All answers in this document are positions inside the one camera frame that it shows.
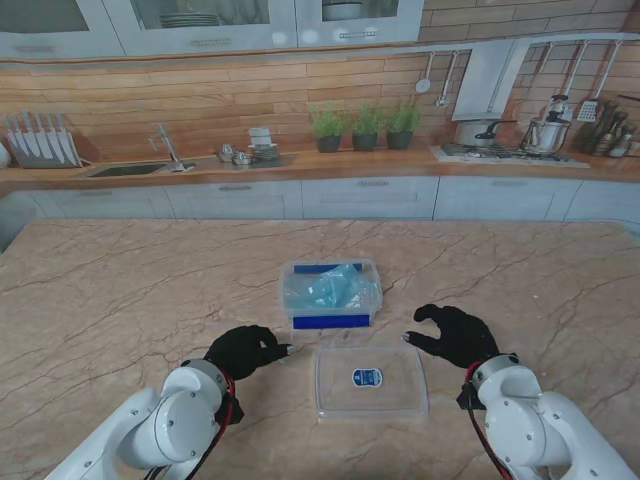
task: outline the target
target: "gas stove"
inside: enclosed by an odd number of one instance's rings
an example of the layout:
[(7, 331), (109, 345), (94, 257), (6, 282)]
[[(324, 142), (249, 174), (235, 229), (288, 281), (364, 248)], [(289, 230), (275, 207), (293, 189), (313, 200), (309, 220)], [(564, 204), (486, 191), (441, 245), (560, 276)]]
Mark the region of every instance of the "gas stove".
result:
[(591, 168), (588, 164), (578, 162), (564, 153), (529, 153), (516, 147), (499, 144), (480, 147), (458, 143), (445, 143), (442, 147), (431, 147), (431, 151), (440, 162), (552, 165), (559, 167)]

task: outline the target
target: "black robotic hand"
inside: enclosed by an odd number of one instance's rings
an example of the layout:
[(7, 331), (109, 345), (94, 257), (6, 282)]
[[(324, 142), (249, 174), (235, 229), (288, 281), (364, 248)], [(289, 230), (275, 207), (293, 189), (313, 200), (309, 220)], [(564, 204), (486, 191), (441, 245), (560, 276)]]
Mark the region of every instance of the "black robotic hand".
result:
[(289, 347), (291, 345), (278, 344), (267, 327), (250, 325), (229, 330), (216, 339), (204, 359), (224, 370), (233, 380), (242, 380), (258, 367), (286, 357)]
[(433, 304), (424, 305), (413, 314), (416, 322), (427, 318), (432, 319), (440, 329), (440, 338), (407, 332), (403, 338), (411, 345), (460, 368), (469, 368), (476, 362), (500, 355), (489, 327), (478, 317), (456, 307), (440, 308)]

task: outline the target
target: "kitchen cabinet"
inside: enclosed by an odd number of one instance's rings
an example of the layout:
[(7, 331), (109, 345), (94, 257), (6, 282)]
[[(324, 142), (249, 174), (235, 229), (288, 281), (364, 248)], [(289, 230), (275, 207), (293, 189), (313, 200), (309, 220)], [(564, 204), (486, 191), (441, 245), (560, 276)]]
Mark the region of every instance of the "kitchen cabinet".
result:
[(295, 2), (300, 47), (415, 42), (424, 5), (424, 0)]
[(49, 218), (174, 218), (163, 187), (53, 190), (39, 201)]
[(433, 218), (438, 177), (303, 180), (304, 218)]
[(562, 221), (579, 180), (442, 177), (434, 220)]
[(176, 218), (302, 218), (299, 181), (165, 187)]
[(297, 47), (293, 0), (103, 0), (127, 55)]
[(30, 192), (13, 192), (0, 199), (0, 252), (3, 252), (22, 229), (44, 212)]
[(0, 58), (122, 55), (101, 0), (0, 0)]
[(619, 222), (640, 233), (640, 185), (584, 181), (565, 220)]

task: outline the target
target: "kitchen counter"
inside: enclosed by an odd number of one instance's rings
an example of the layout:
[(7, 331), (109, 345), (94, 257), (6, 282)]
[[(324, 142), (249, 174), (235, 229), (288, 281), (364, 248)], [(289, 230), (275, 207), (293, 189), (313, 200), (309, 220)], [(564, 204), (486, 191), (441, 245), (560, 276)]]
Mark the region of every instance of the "kitchen counter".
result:
[(309, 180), (320, 178), (380, 177), (412, 175), (478, 175), (489, 177), (541, 177), (583, 180), (640, 182), (640, 159), (593, 157), (571, 154), (591, 168), (531, 165), (480, 165), (440, 163), (428, 148), (406, 151), (376, 150), (335, 154), (298, 152), (291, 162), (276, 168), (223, 170), (214, 158), (203, 159), (191, 172), (154, 173), (128, 177), (89, 178), (96, 164), (83, 169), (36, 170), (9, 168), (0, 170), (0, 196), (15, 190), (91, 189), (184, 185), (198, 183)]
[[(436, 334), (413, 324), (416, 307), (456, 305), (640, 474), (640, 249), (622, 227), (45, 220), (0, 257), (0, 477), (46, 476), (129, 395), (159, 388), (232, 327), (260, 323), (289, 340), (280, 267), (318, 257), (373, 259), (385, 293), (371, 328), (334, 338), (400, 346), (406, 329)], [(318, 421), (322, 341), (296, 335), (299, 353), (239, 382), (246, 416), (199, 478), (496, 478), (455, 402), (461, 369), (422, 356), (426, 417)]]

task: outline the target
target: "blue label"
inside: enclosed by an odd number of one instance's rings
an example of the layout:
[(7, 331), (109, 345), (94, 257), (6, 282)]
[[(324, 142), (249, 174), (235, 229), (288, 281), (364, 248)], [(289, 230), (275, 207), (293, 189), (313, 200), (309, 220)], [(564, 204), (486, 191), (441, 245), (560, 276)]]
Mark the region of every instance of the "blue label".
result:
[(382, 385), (382, 372), (377, 368), (356, 368), (353, 384), (356, 387), (379, 387)]

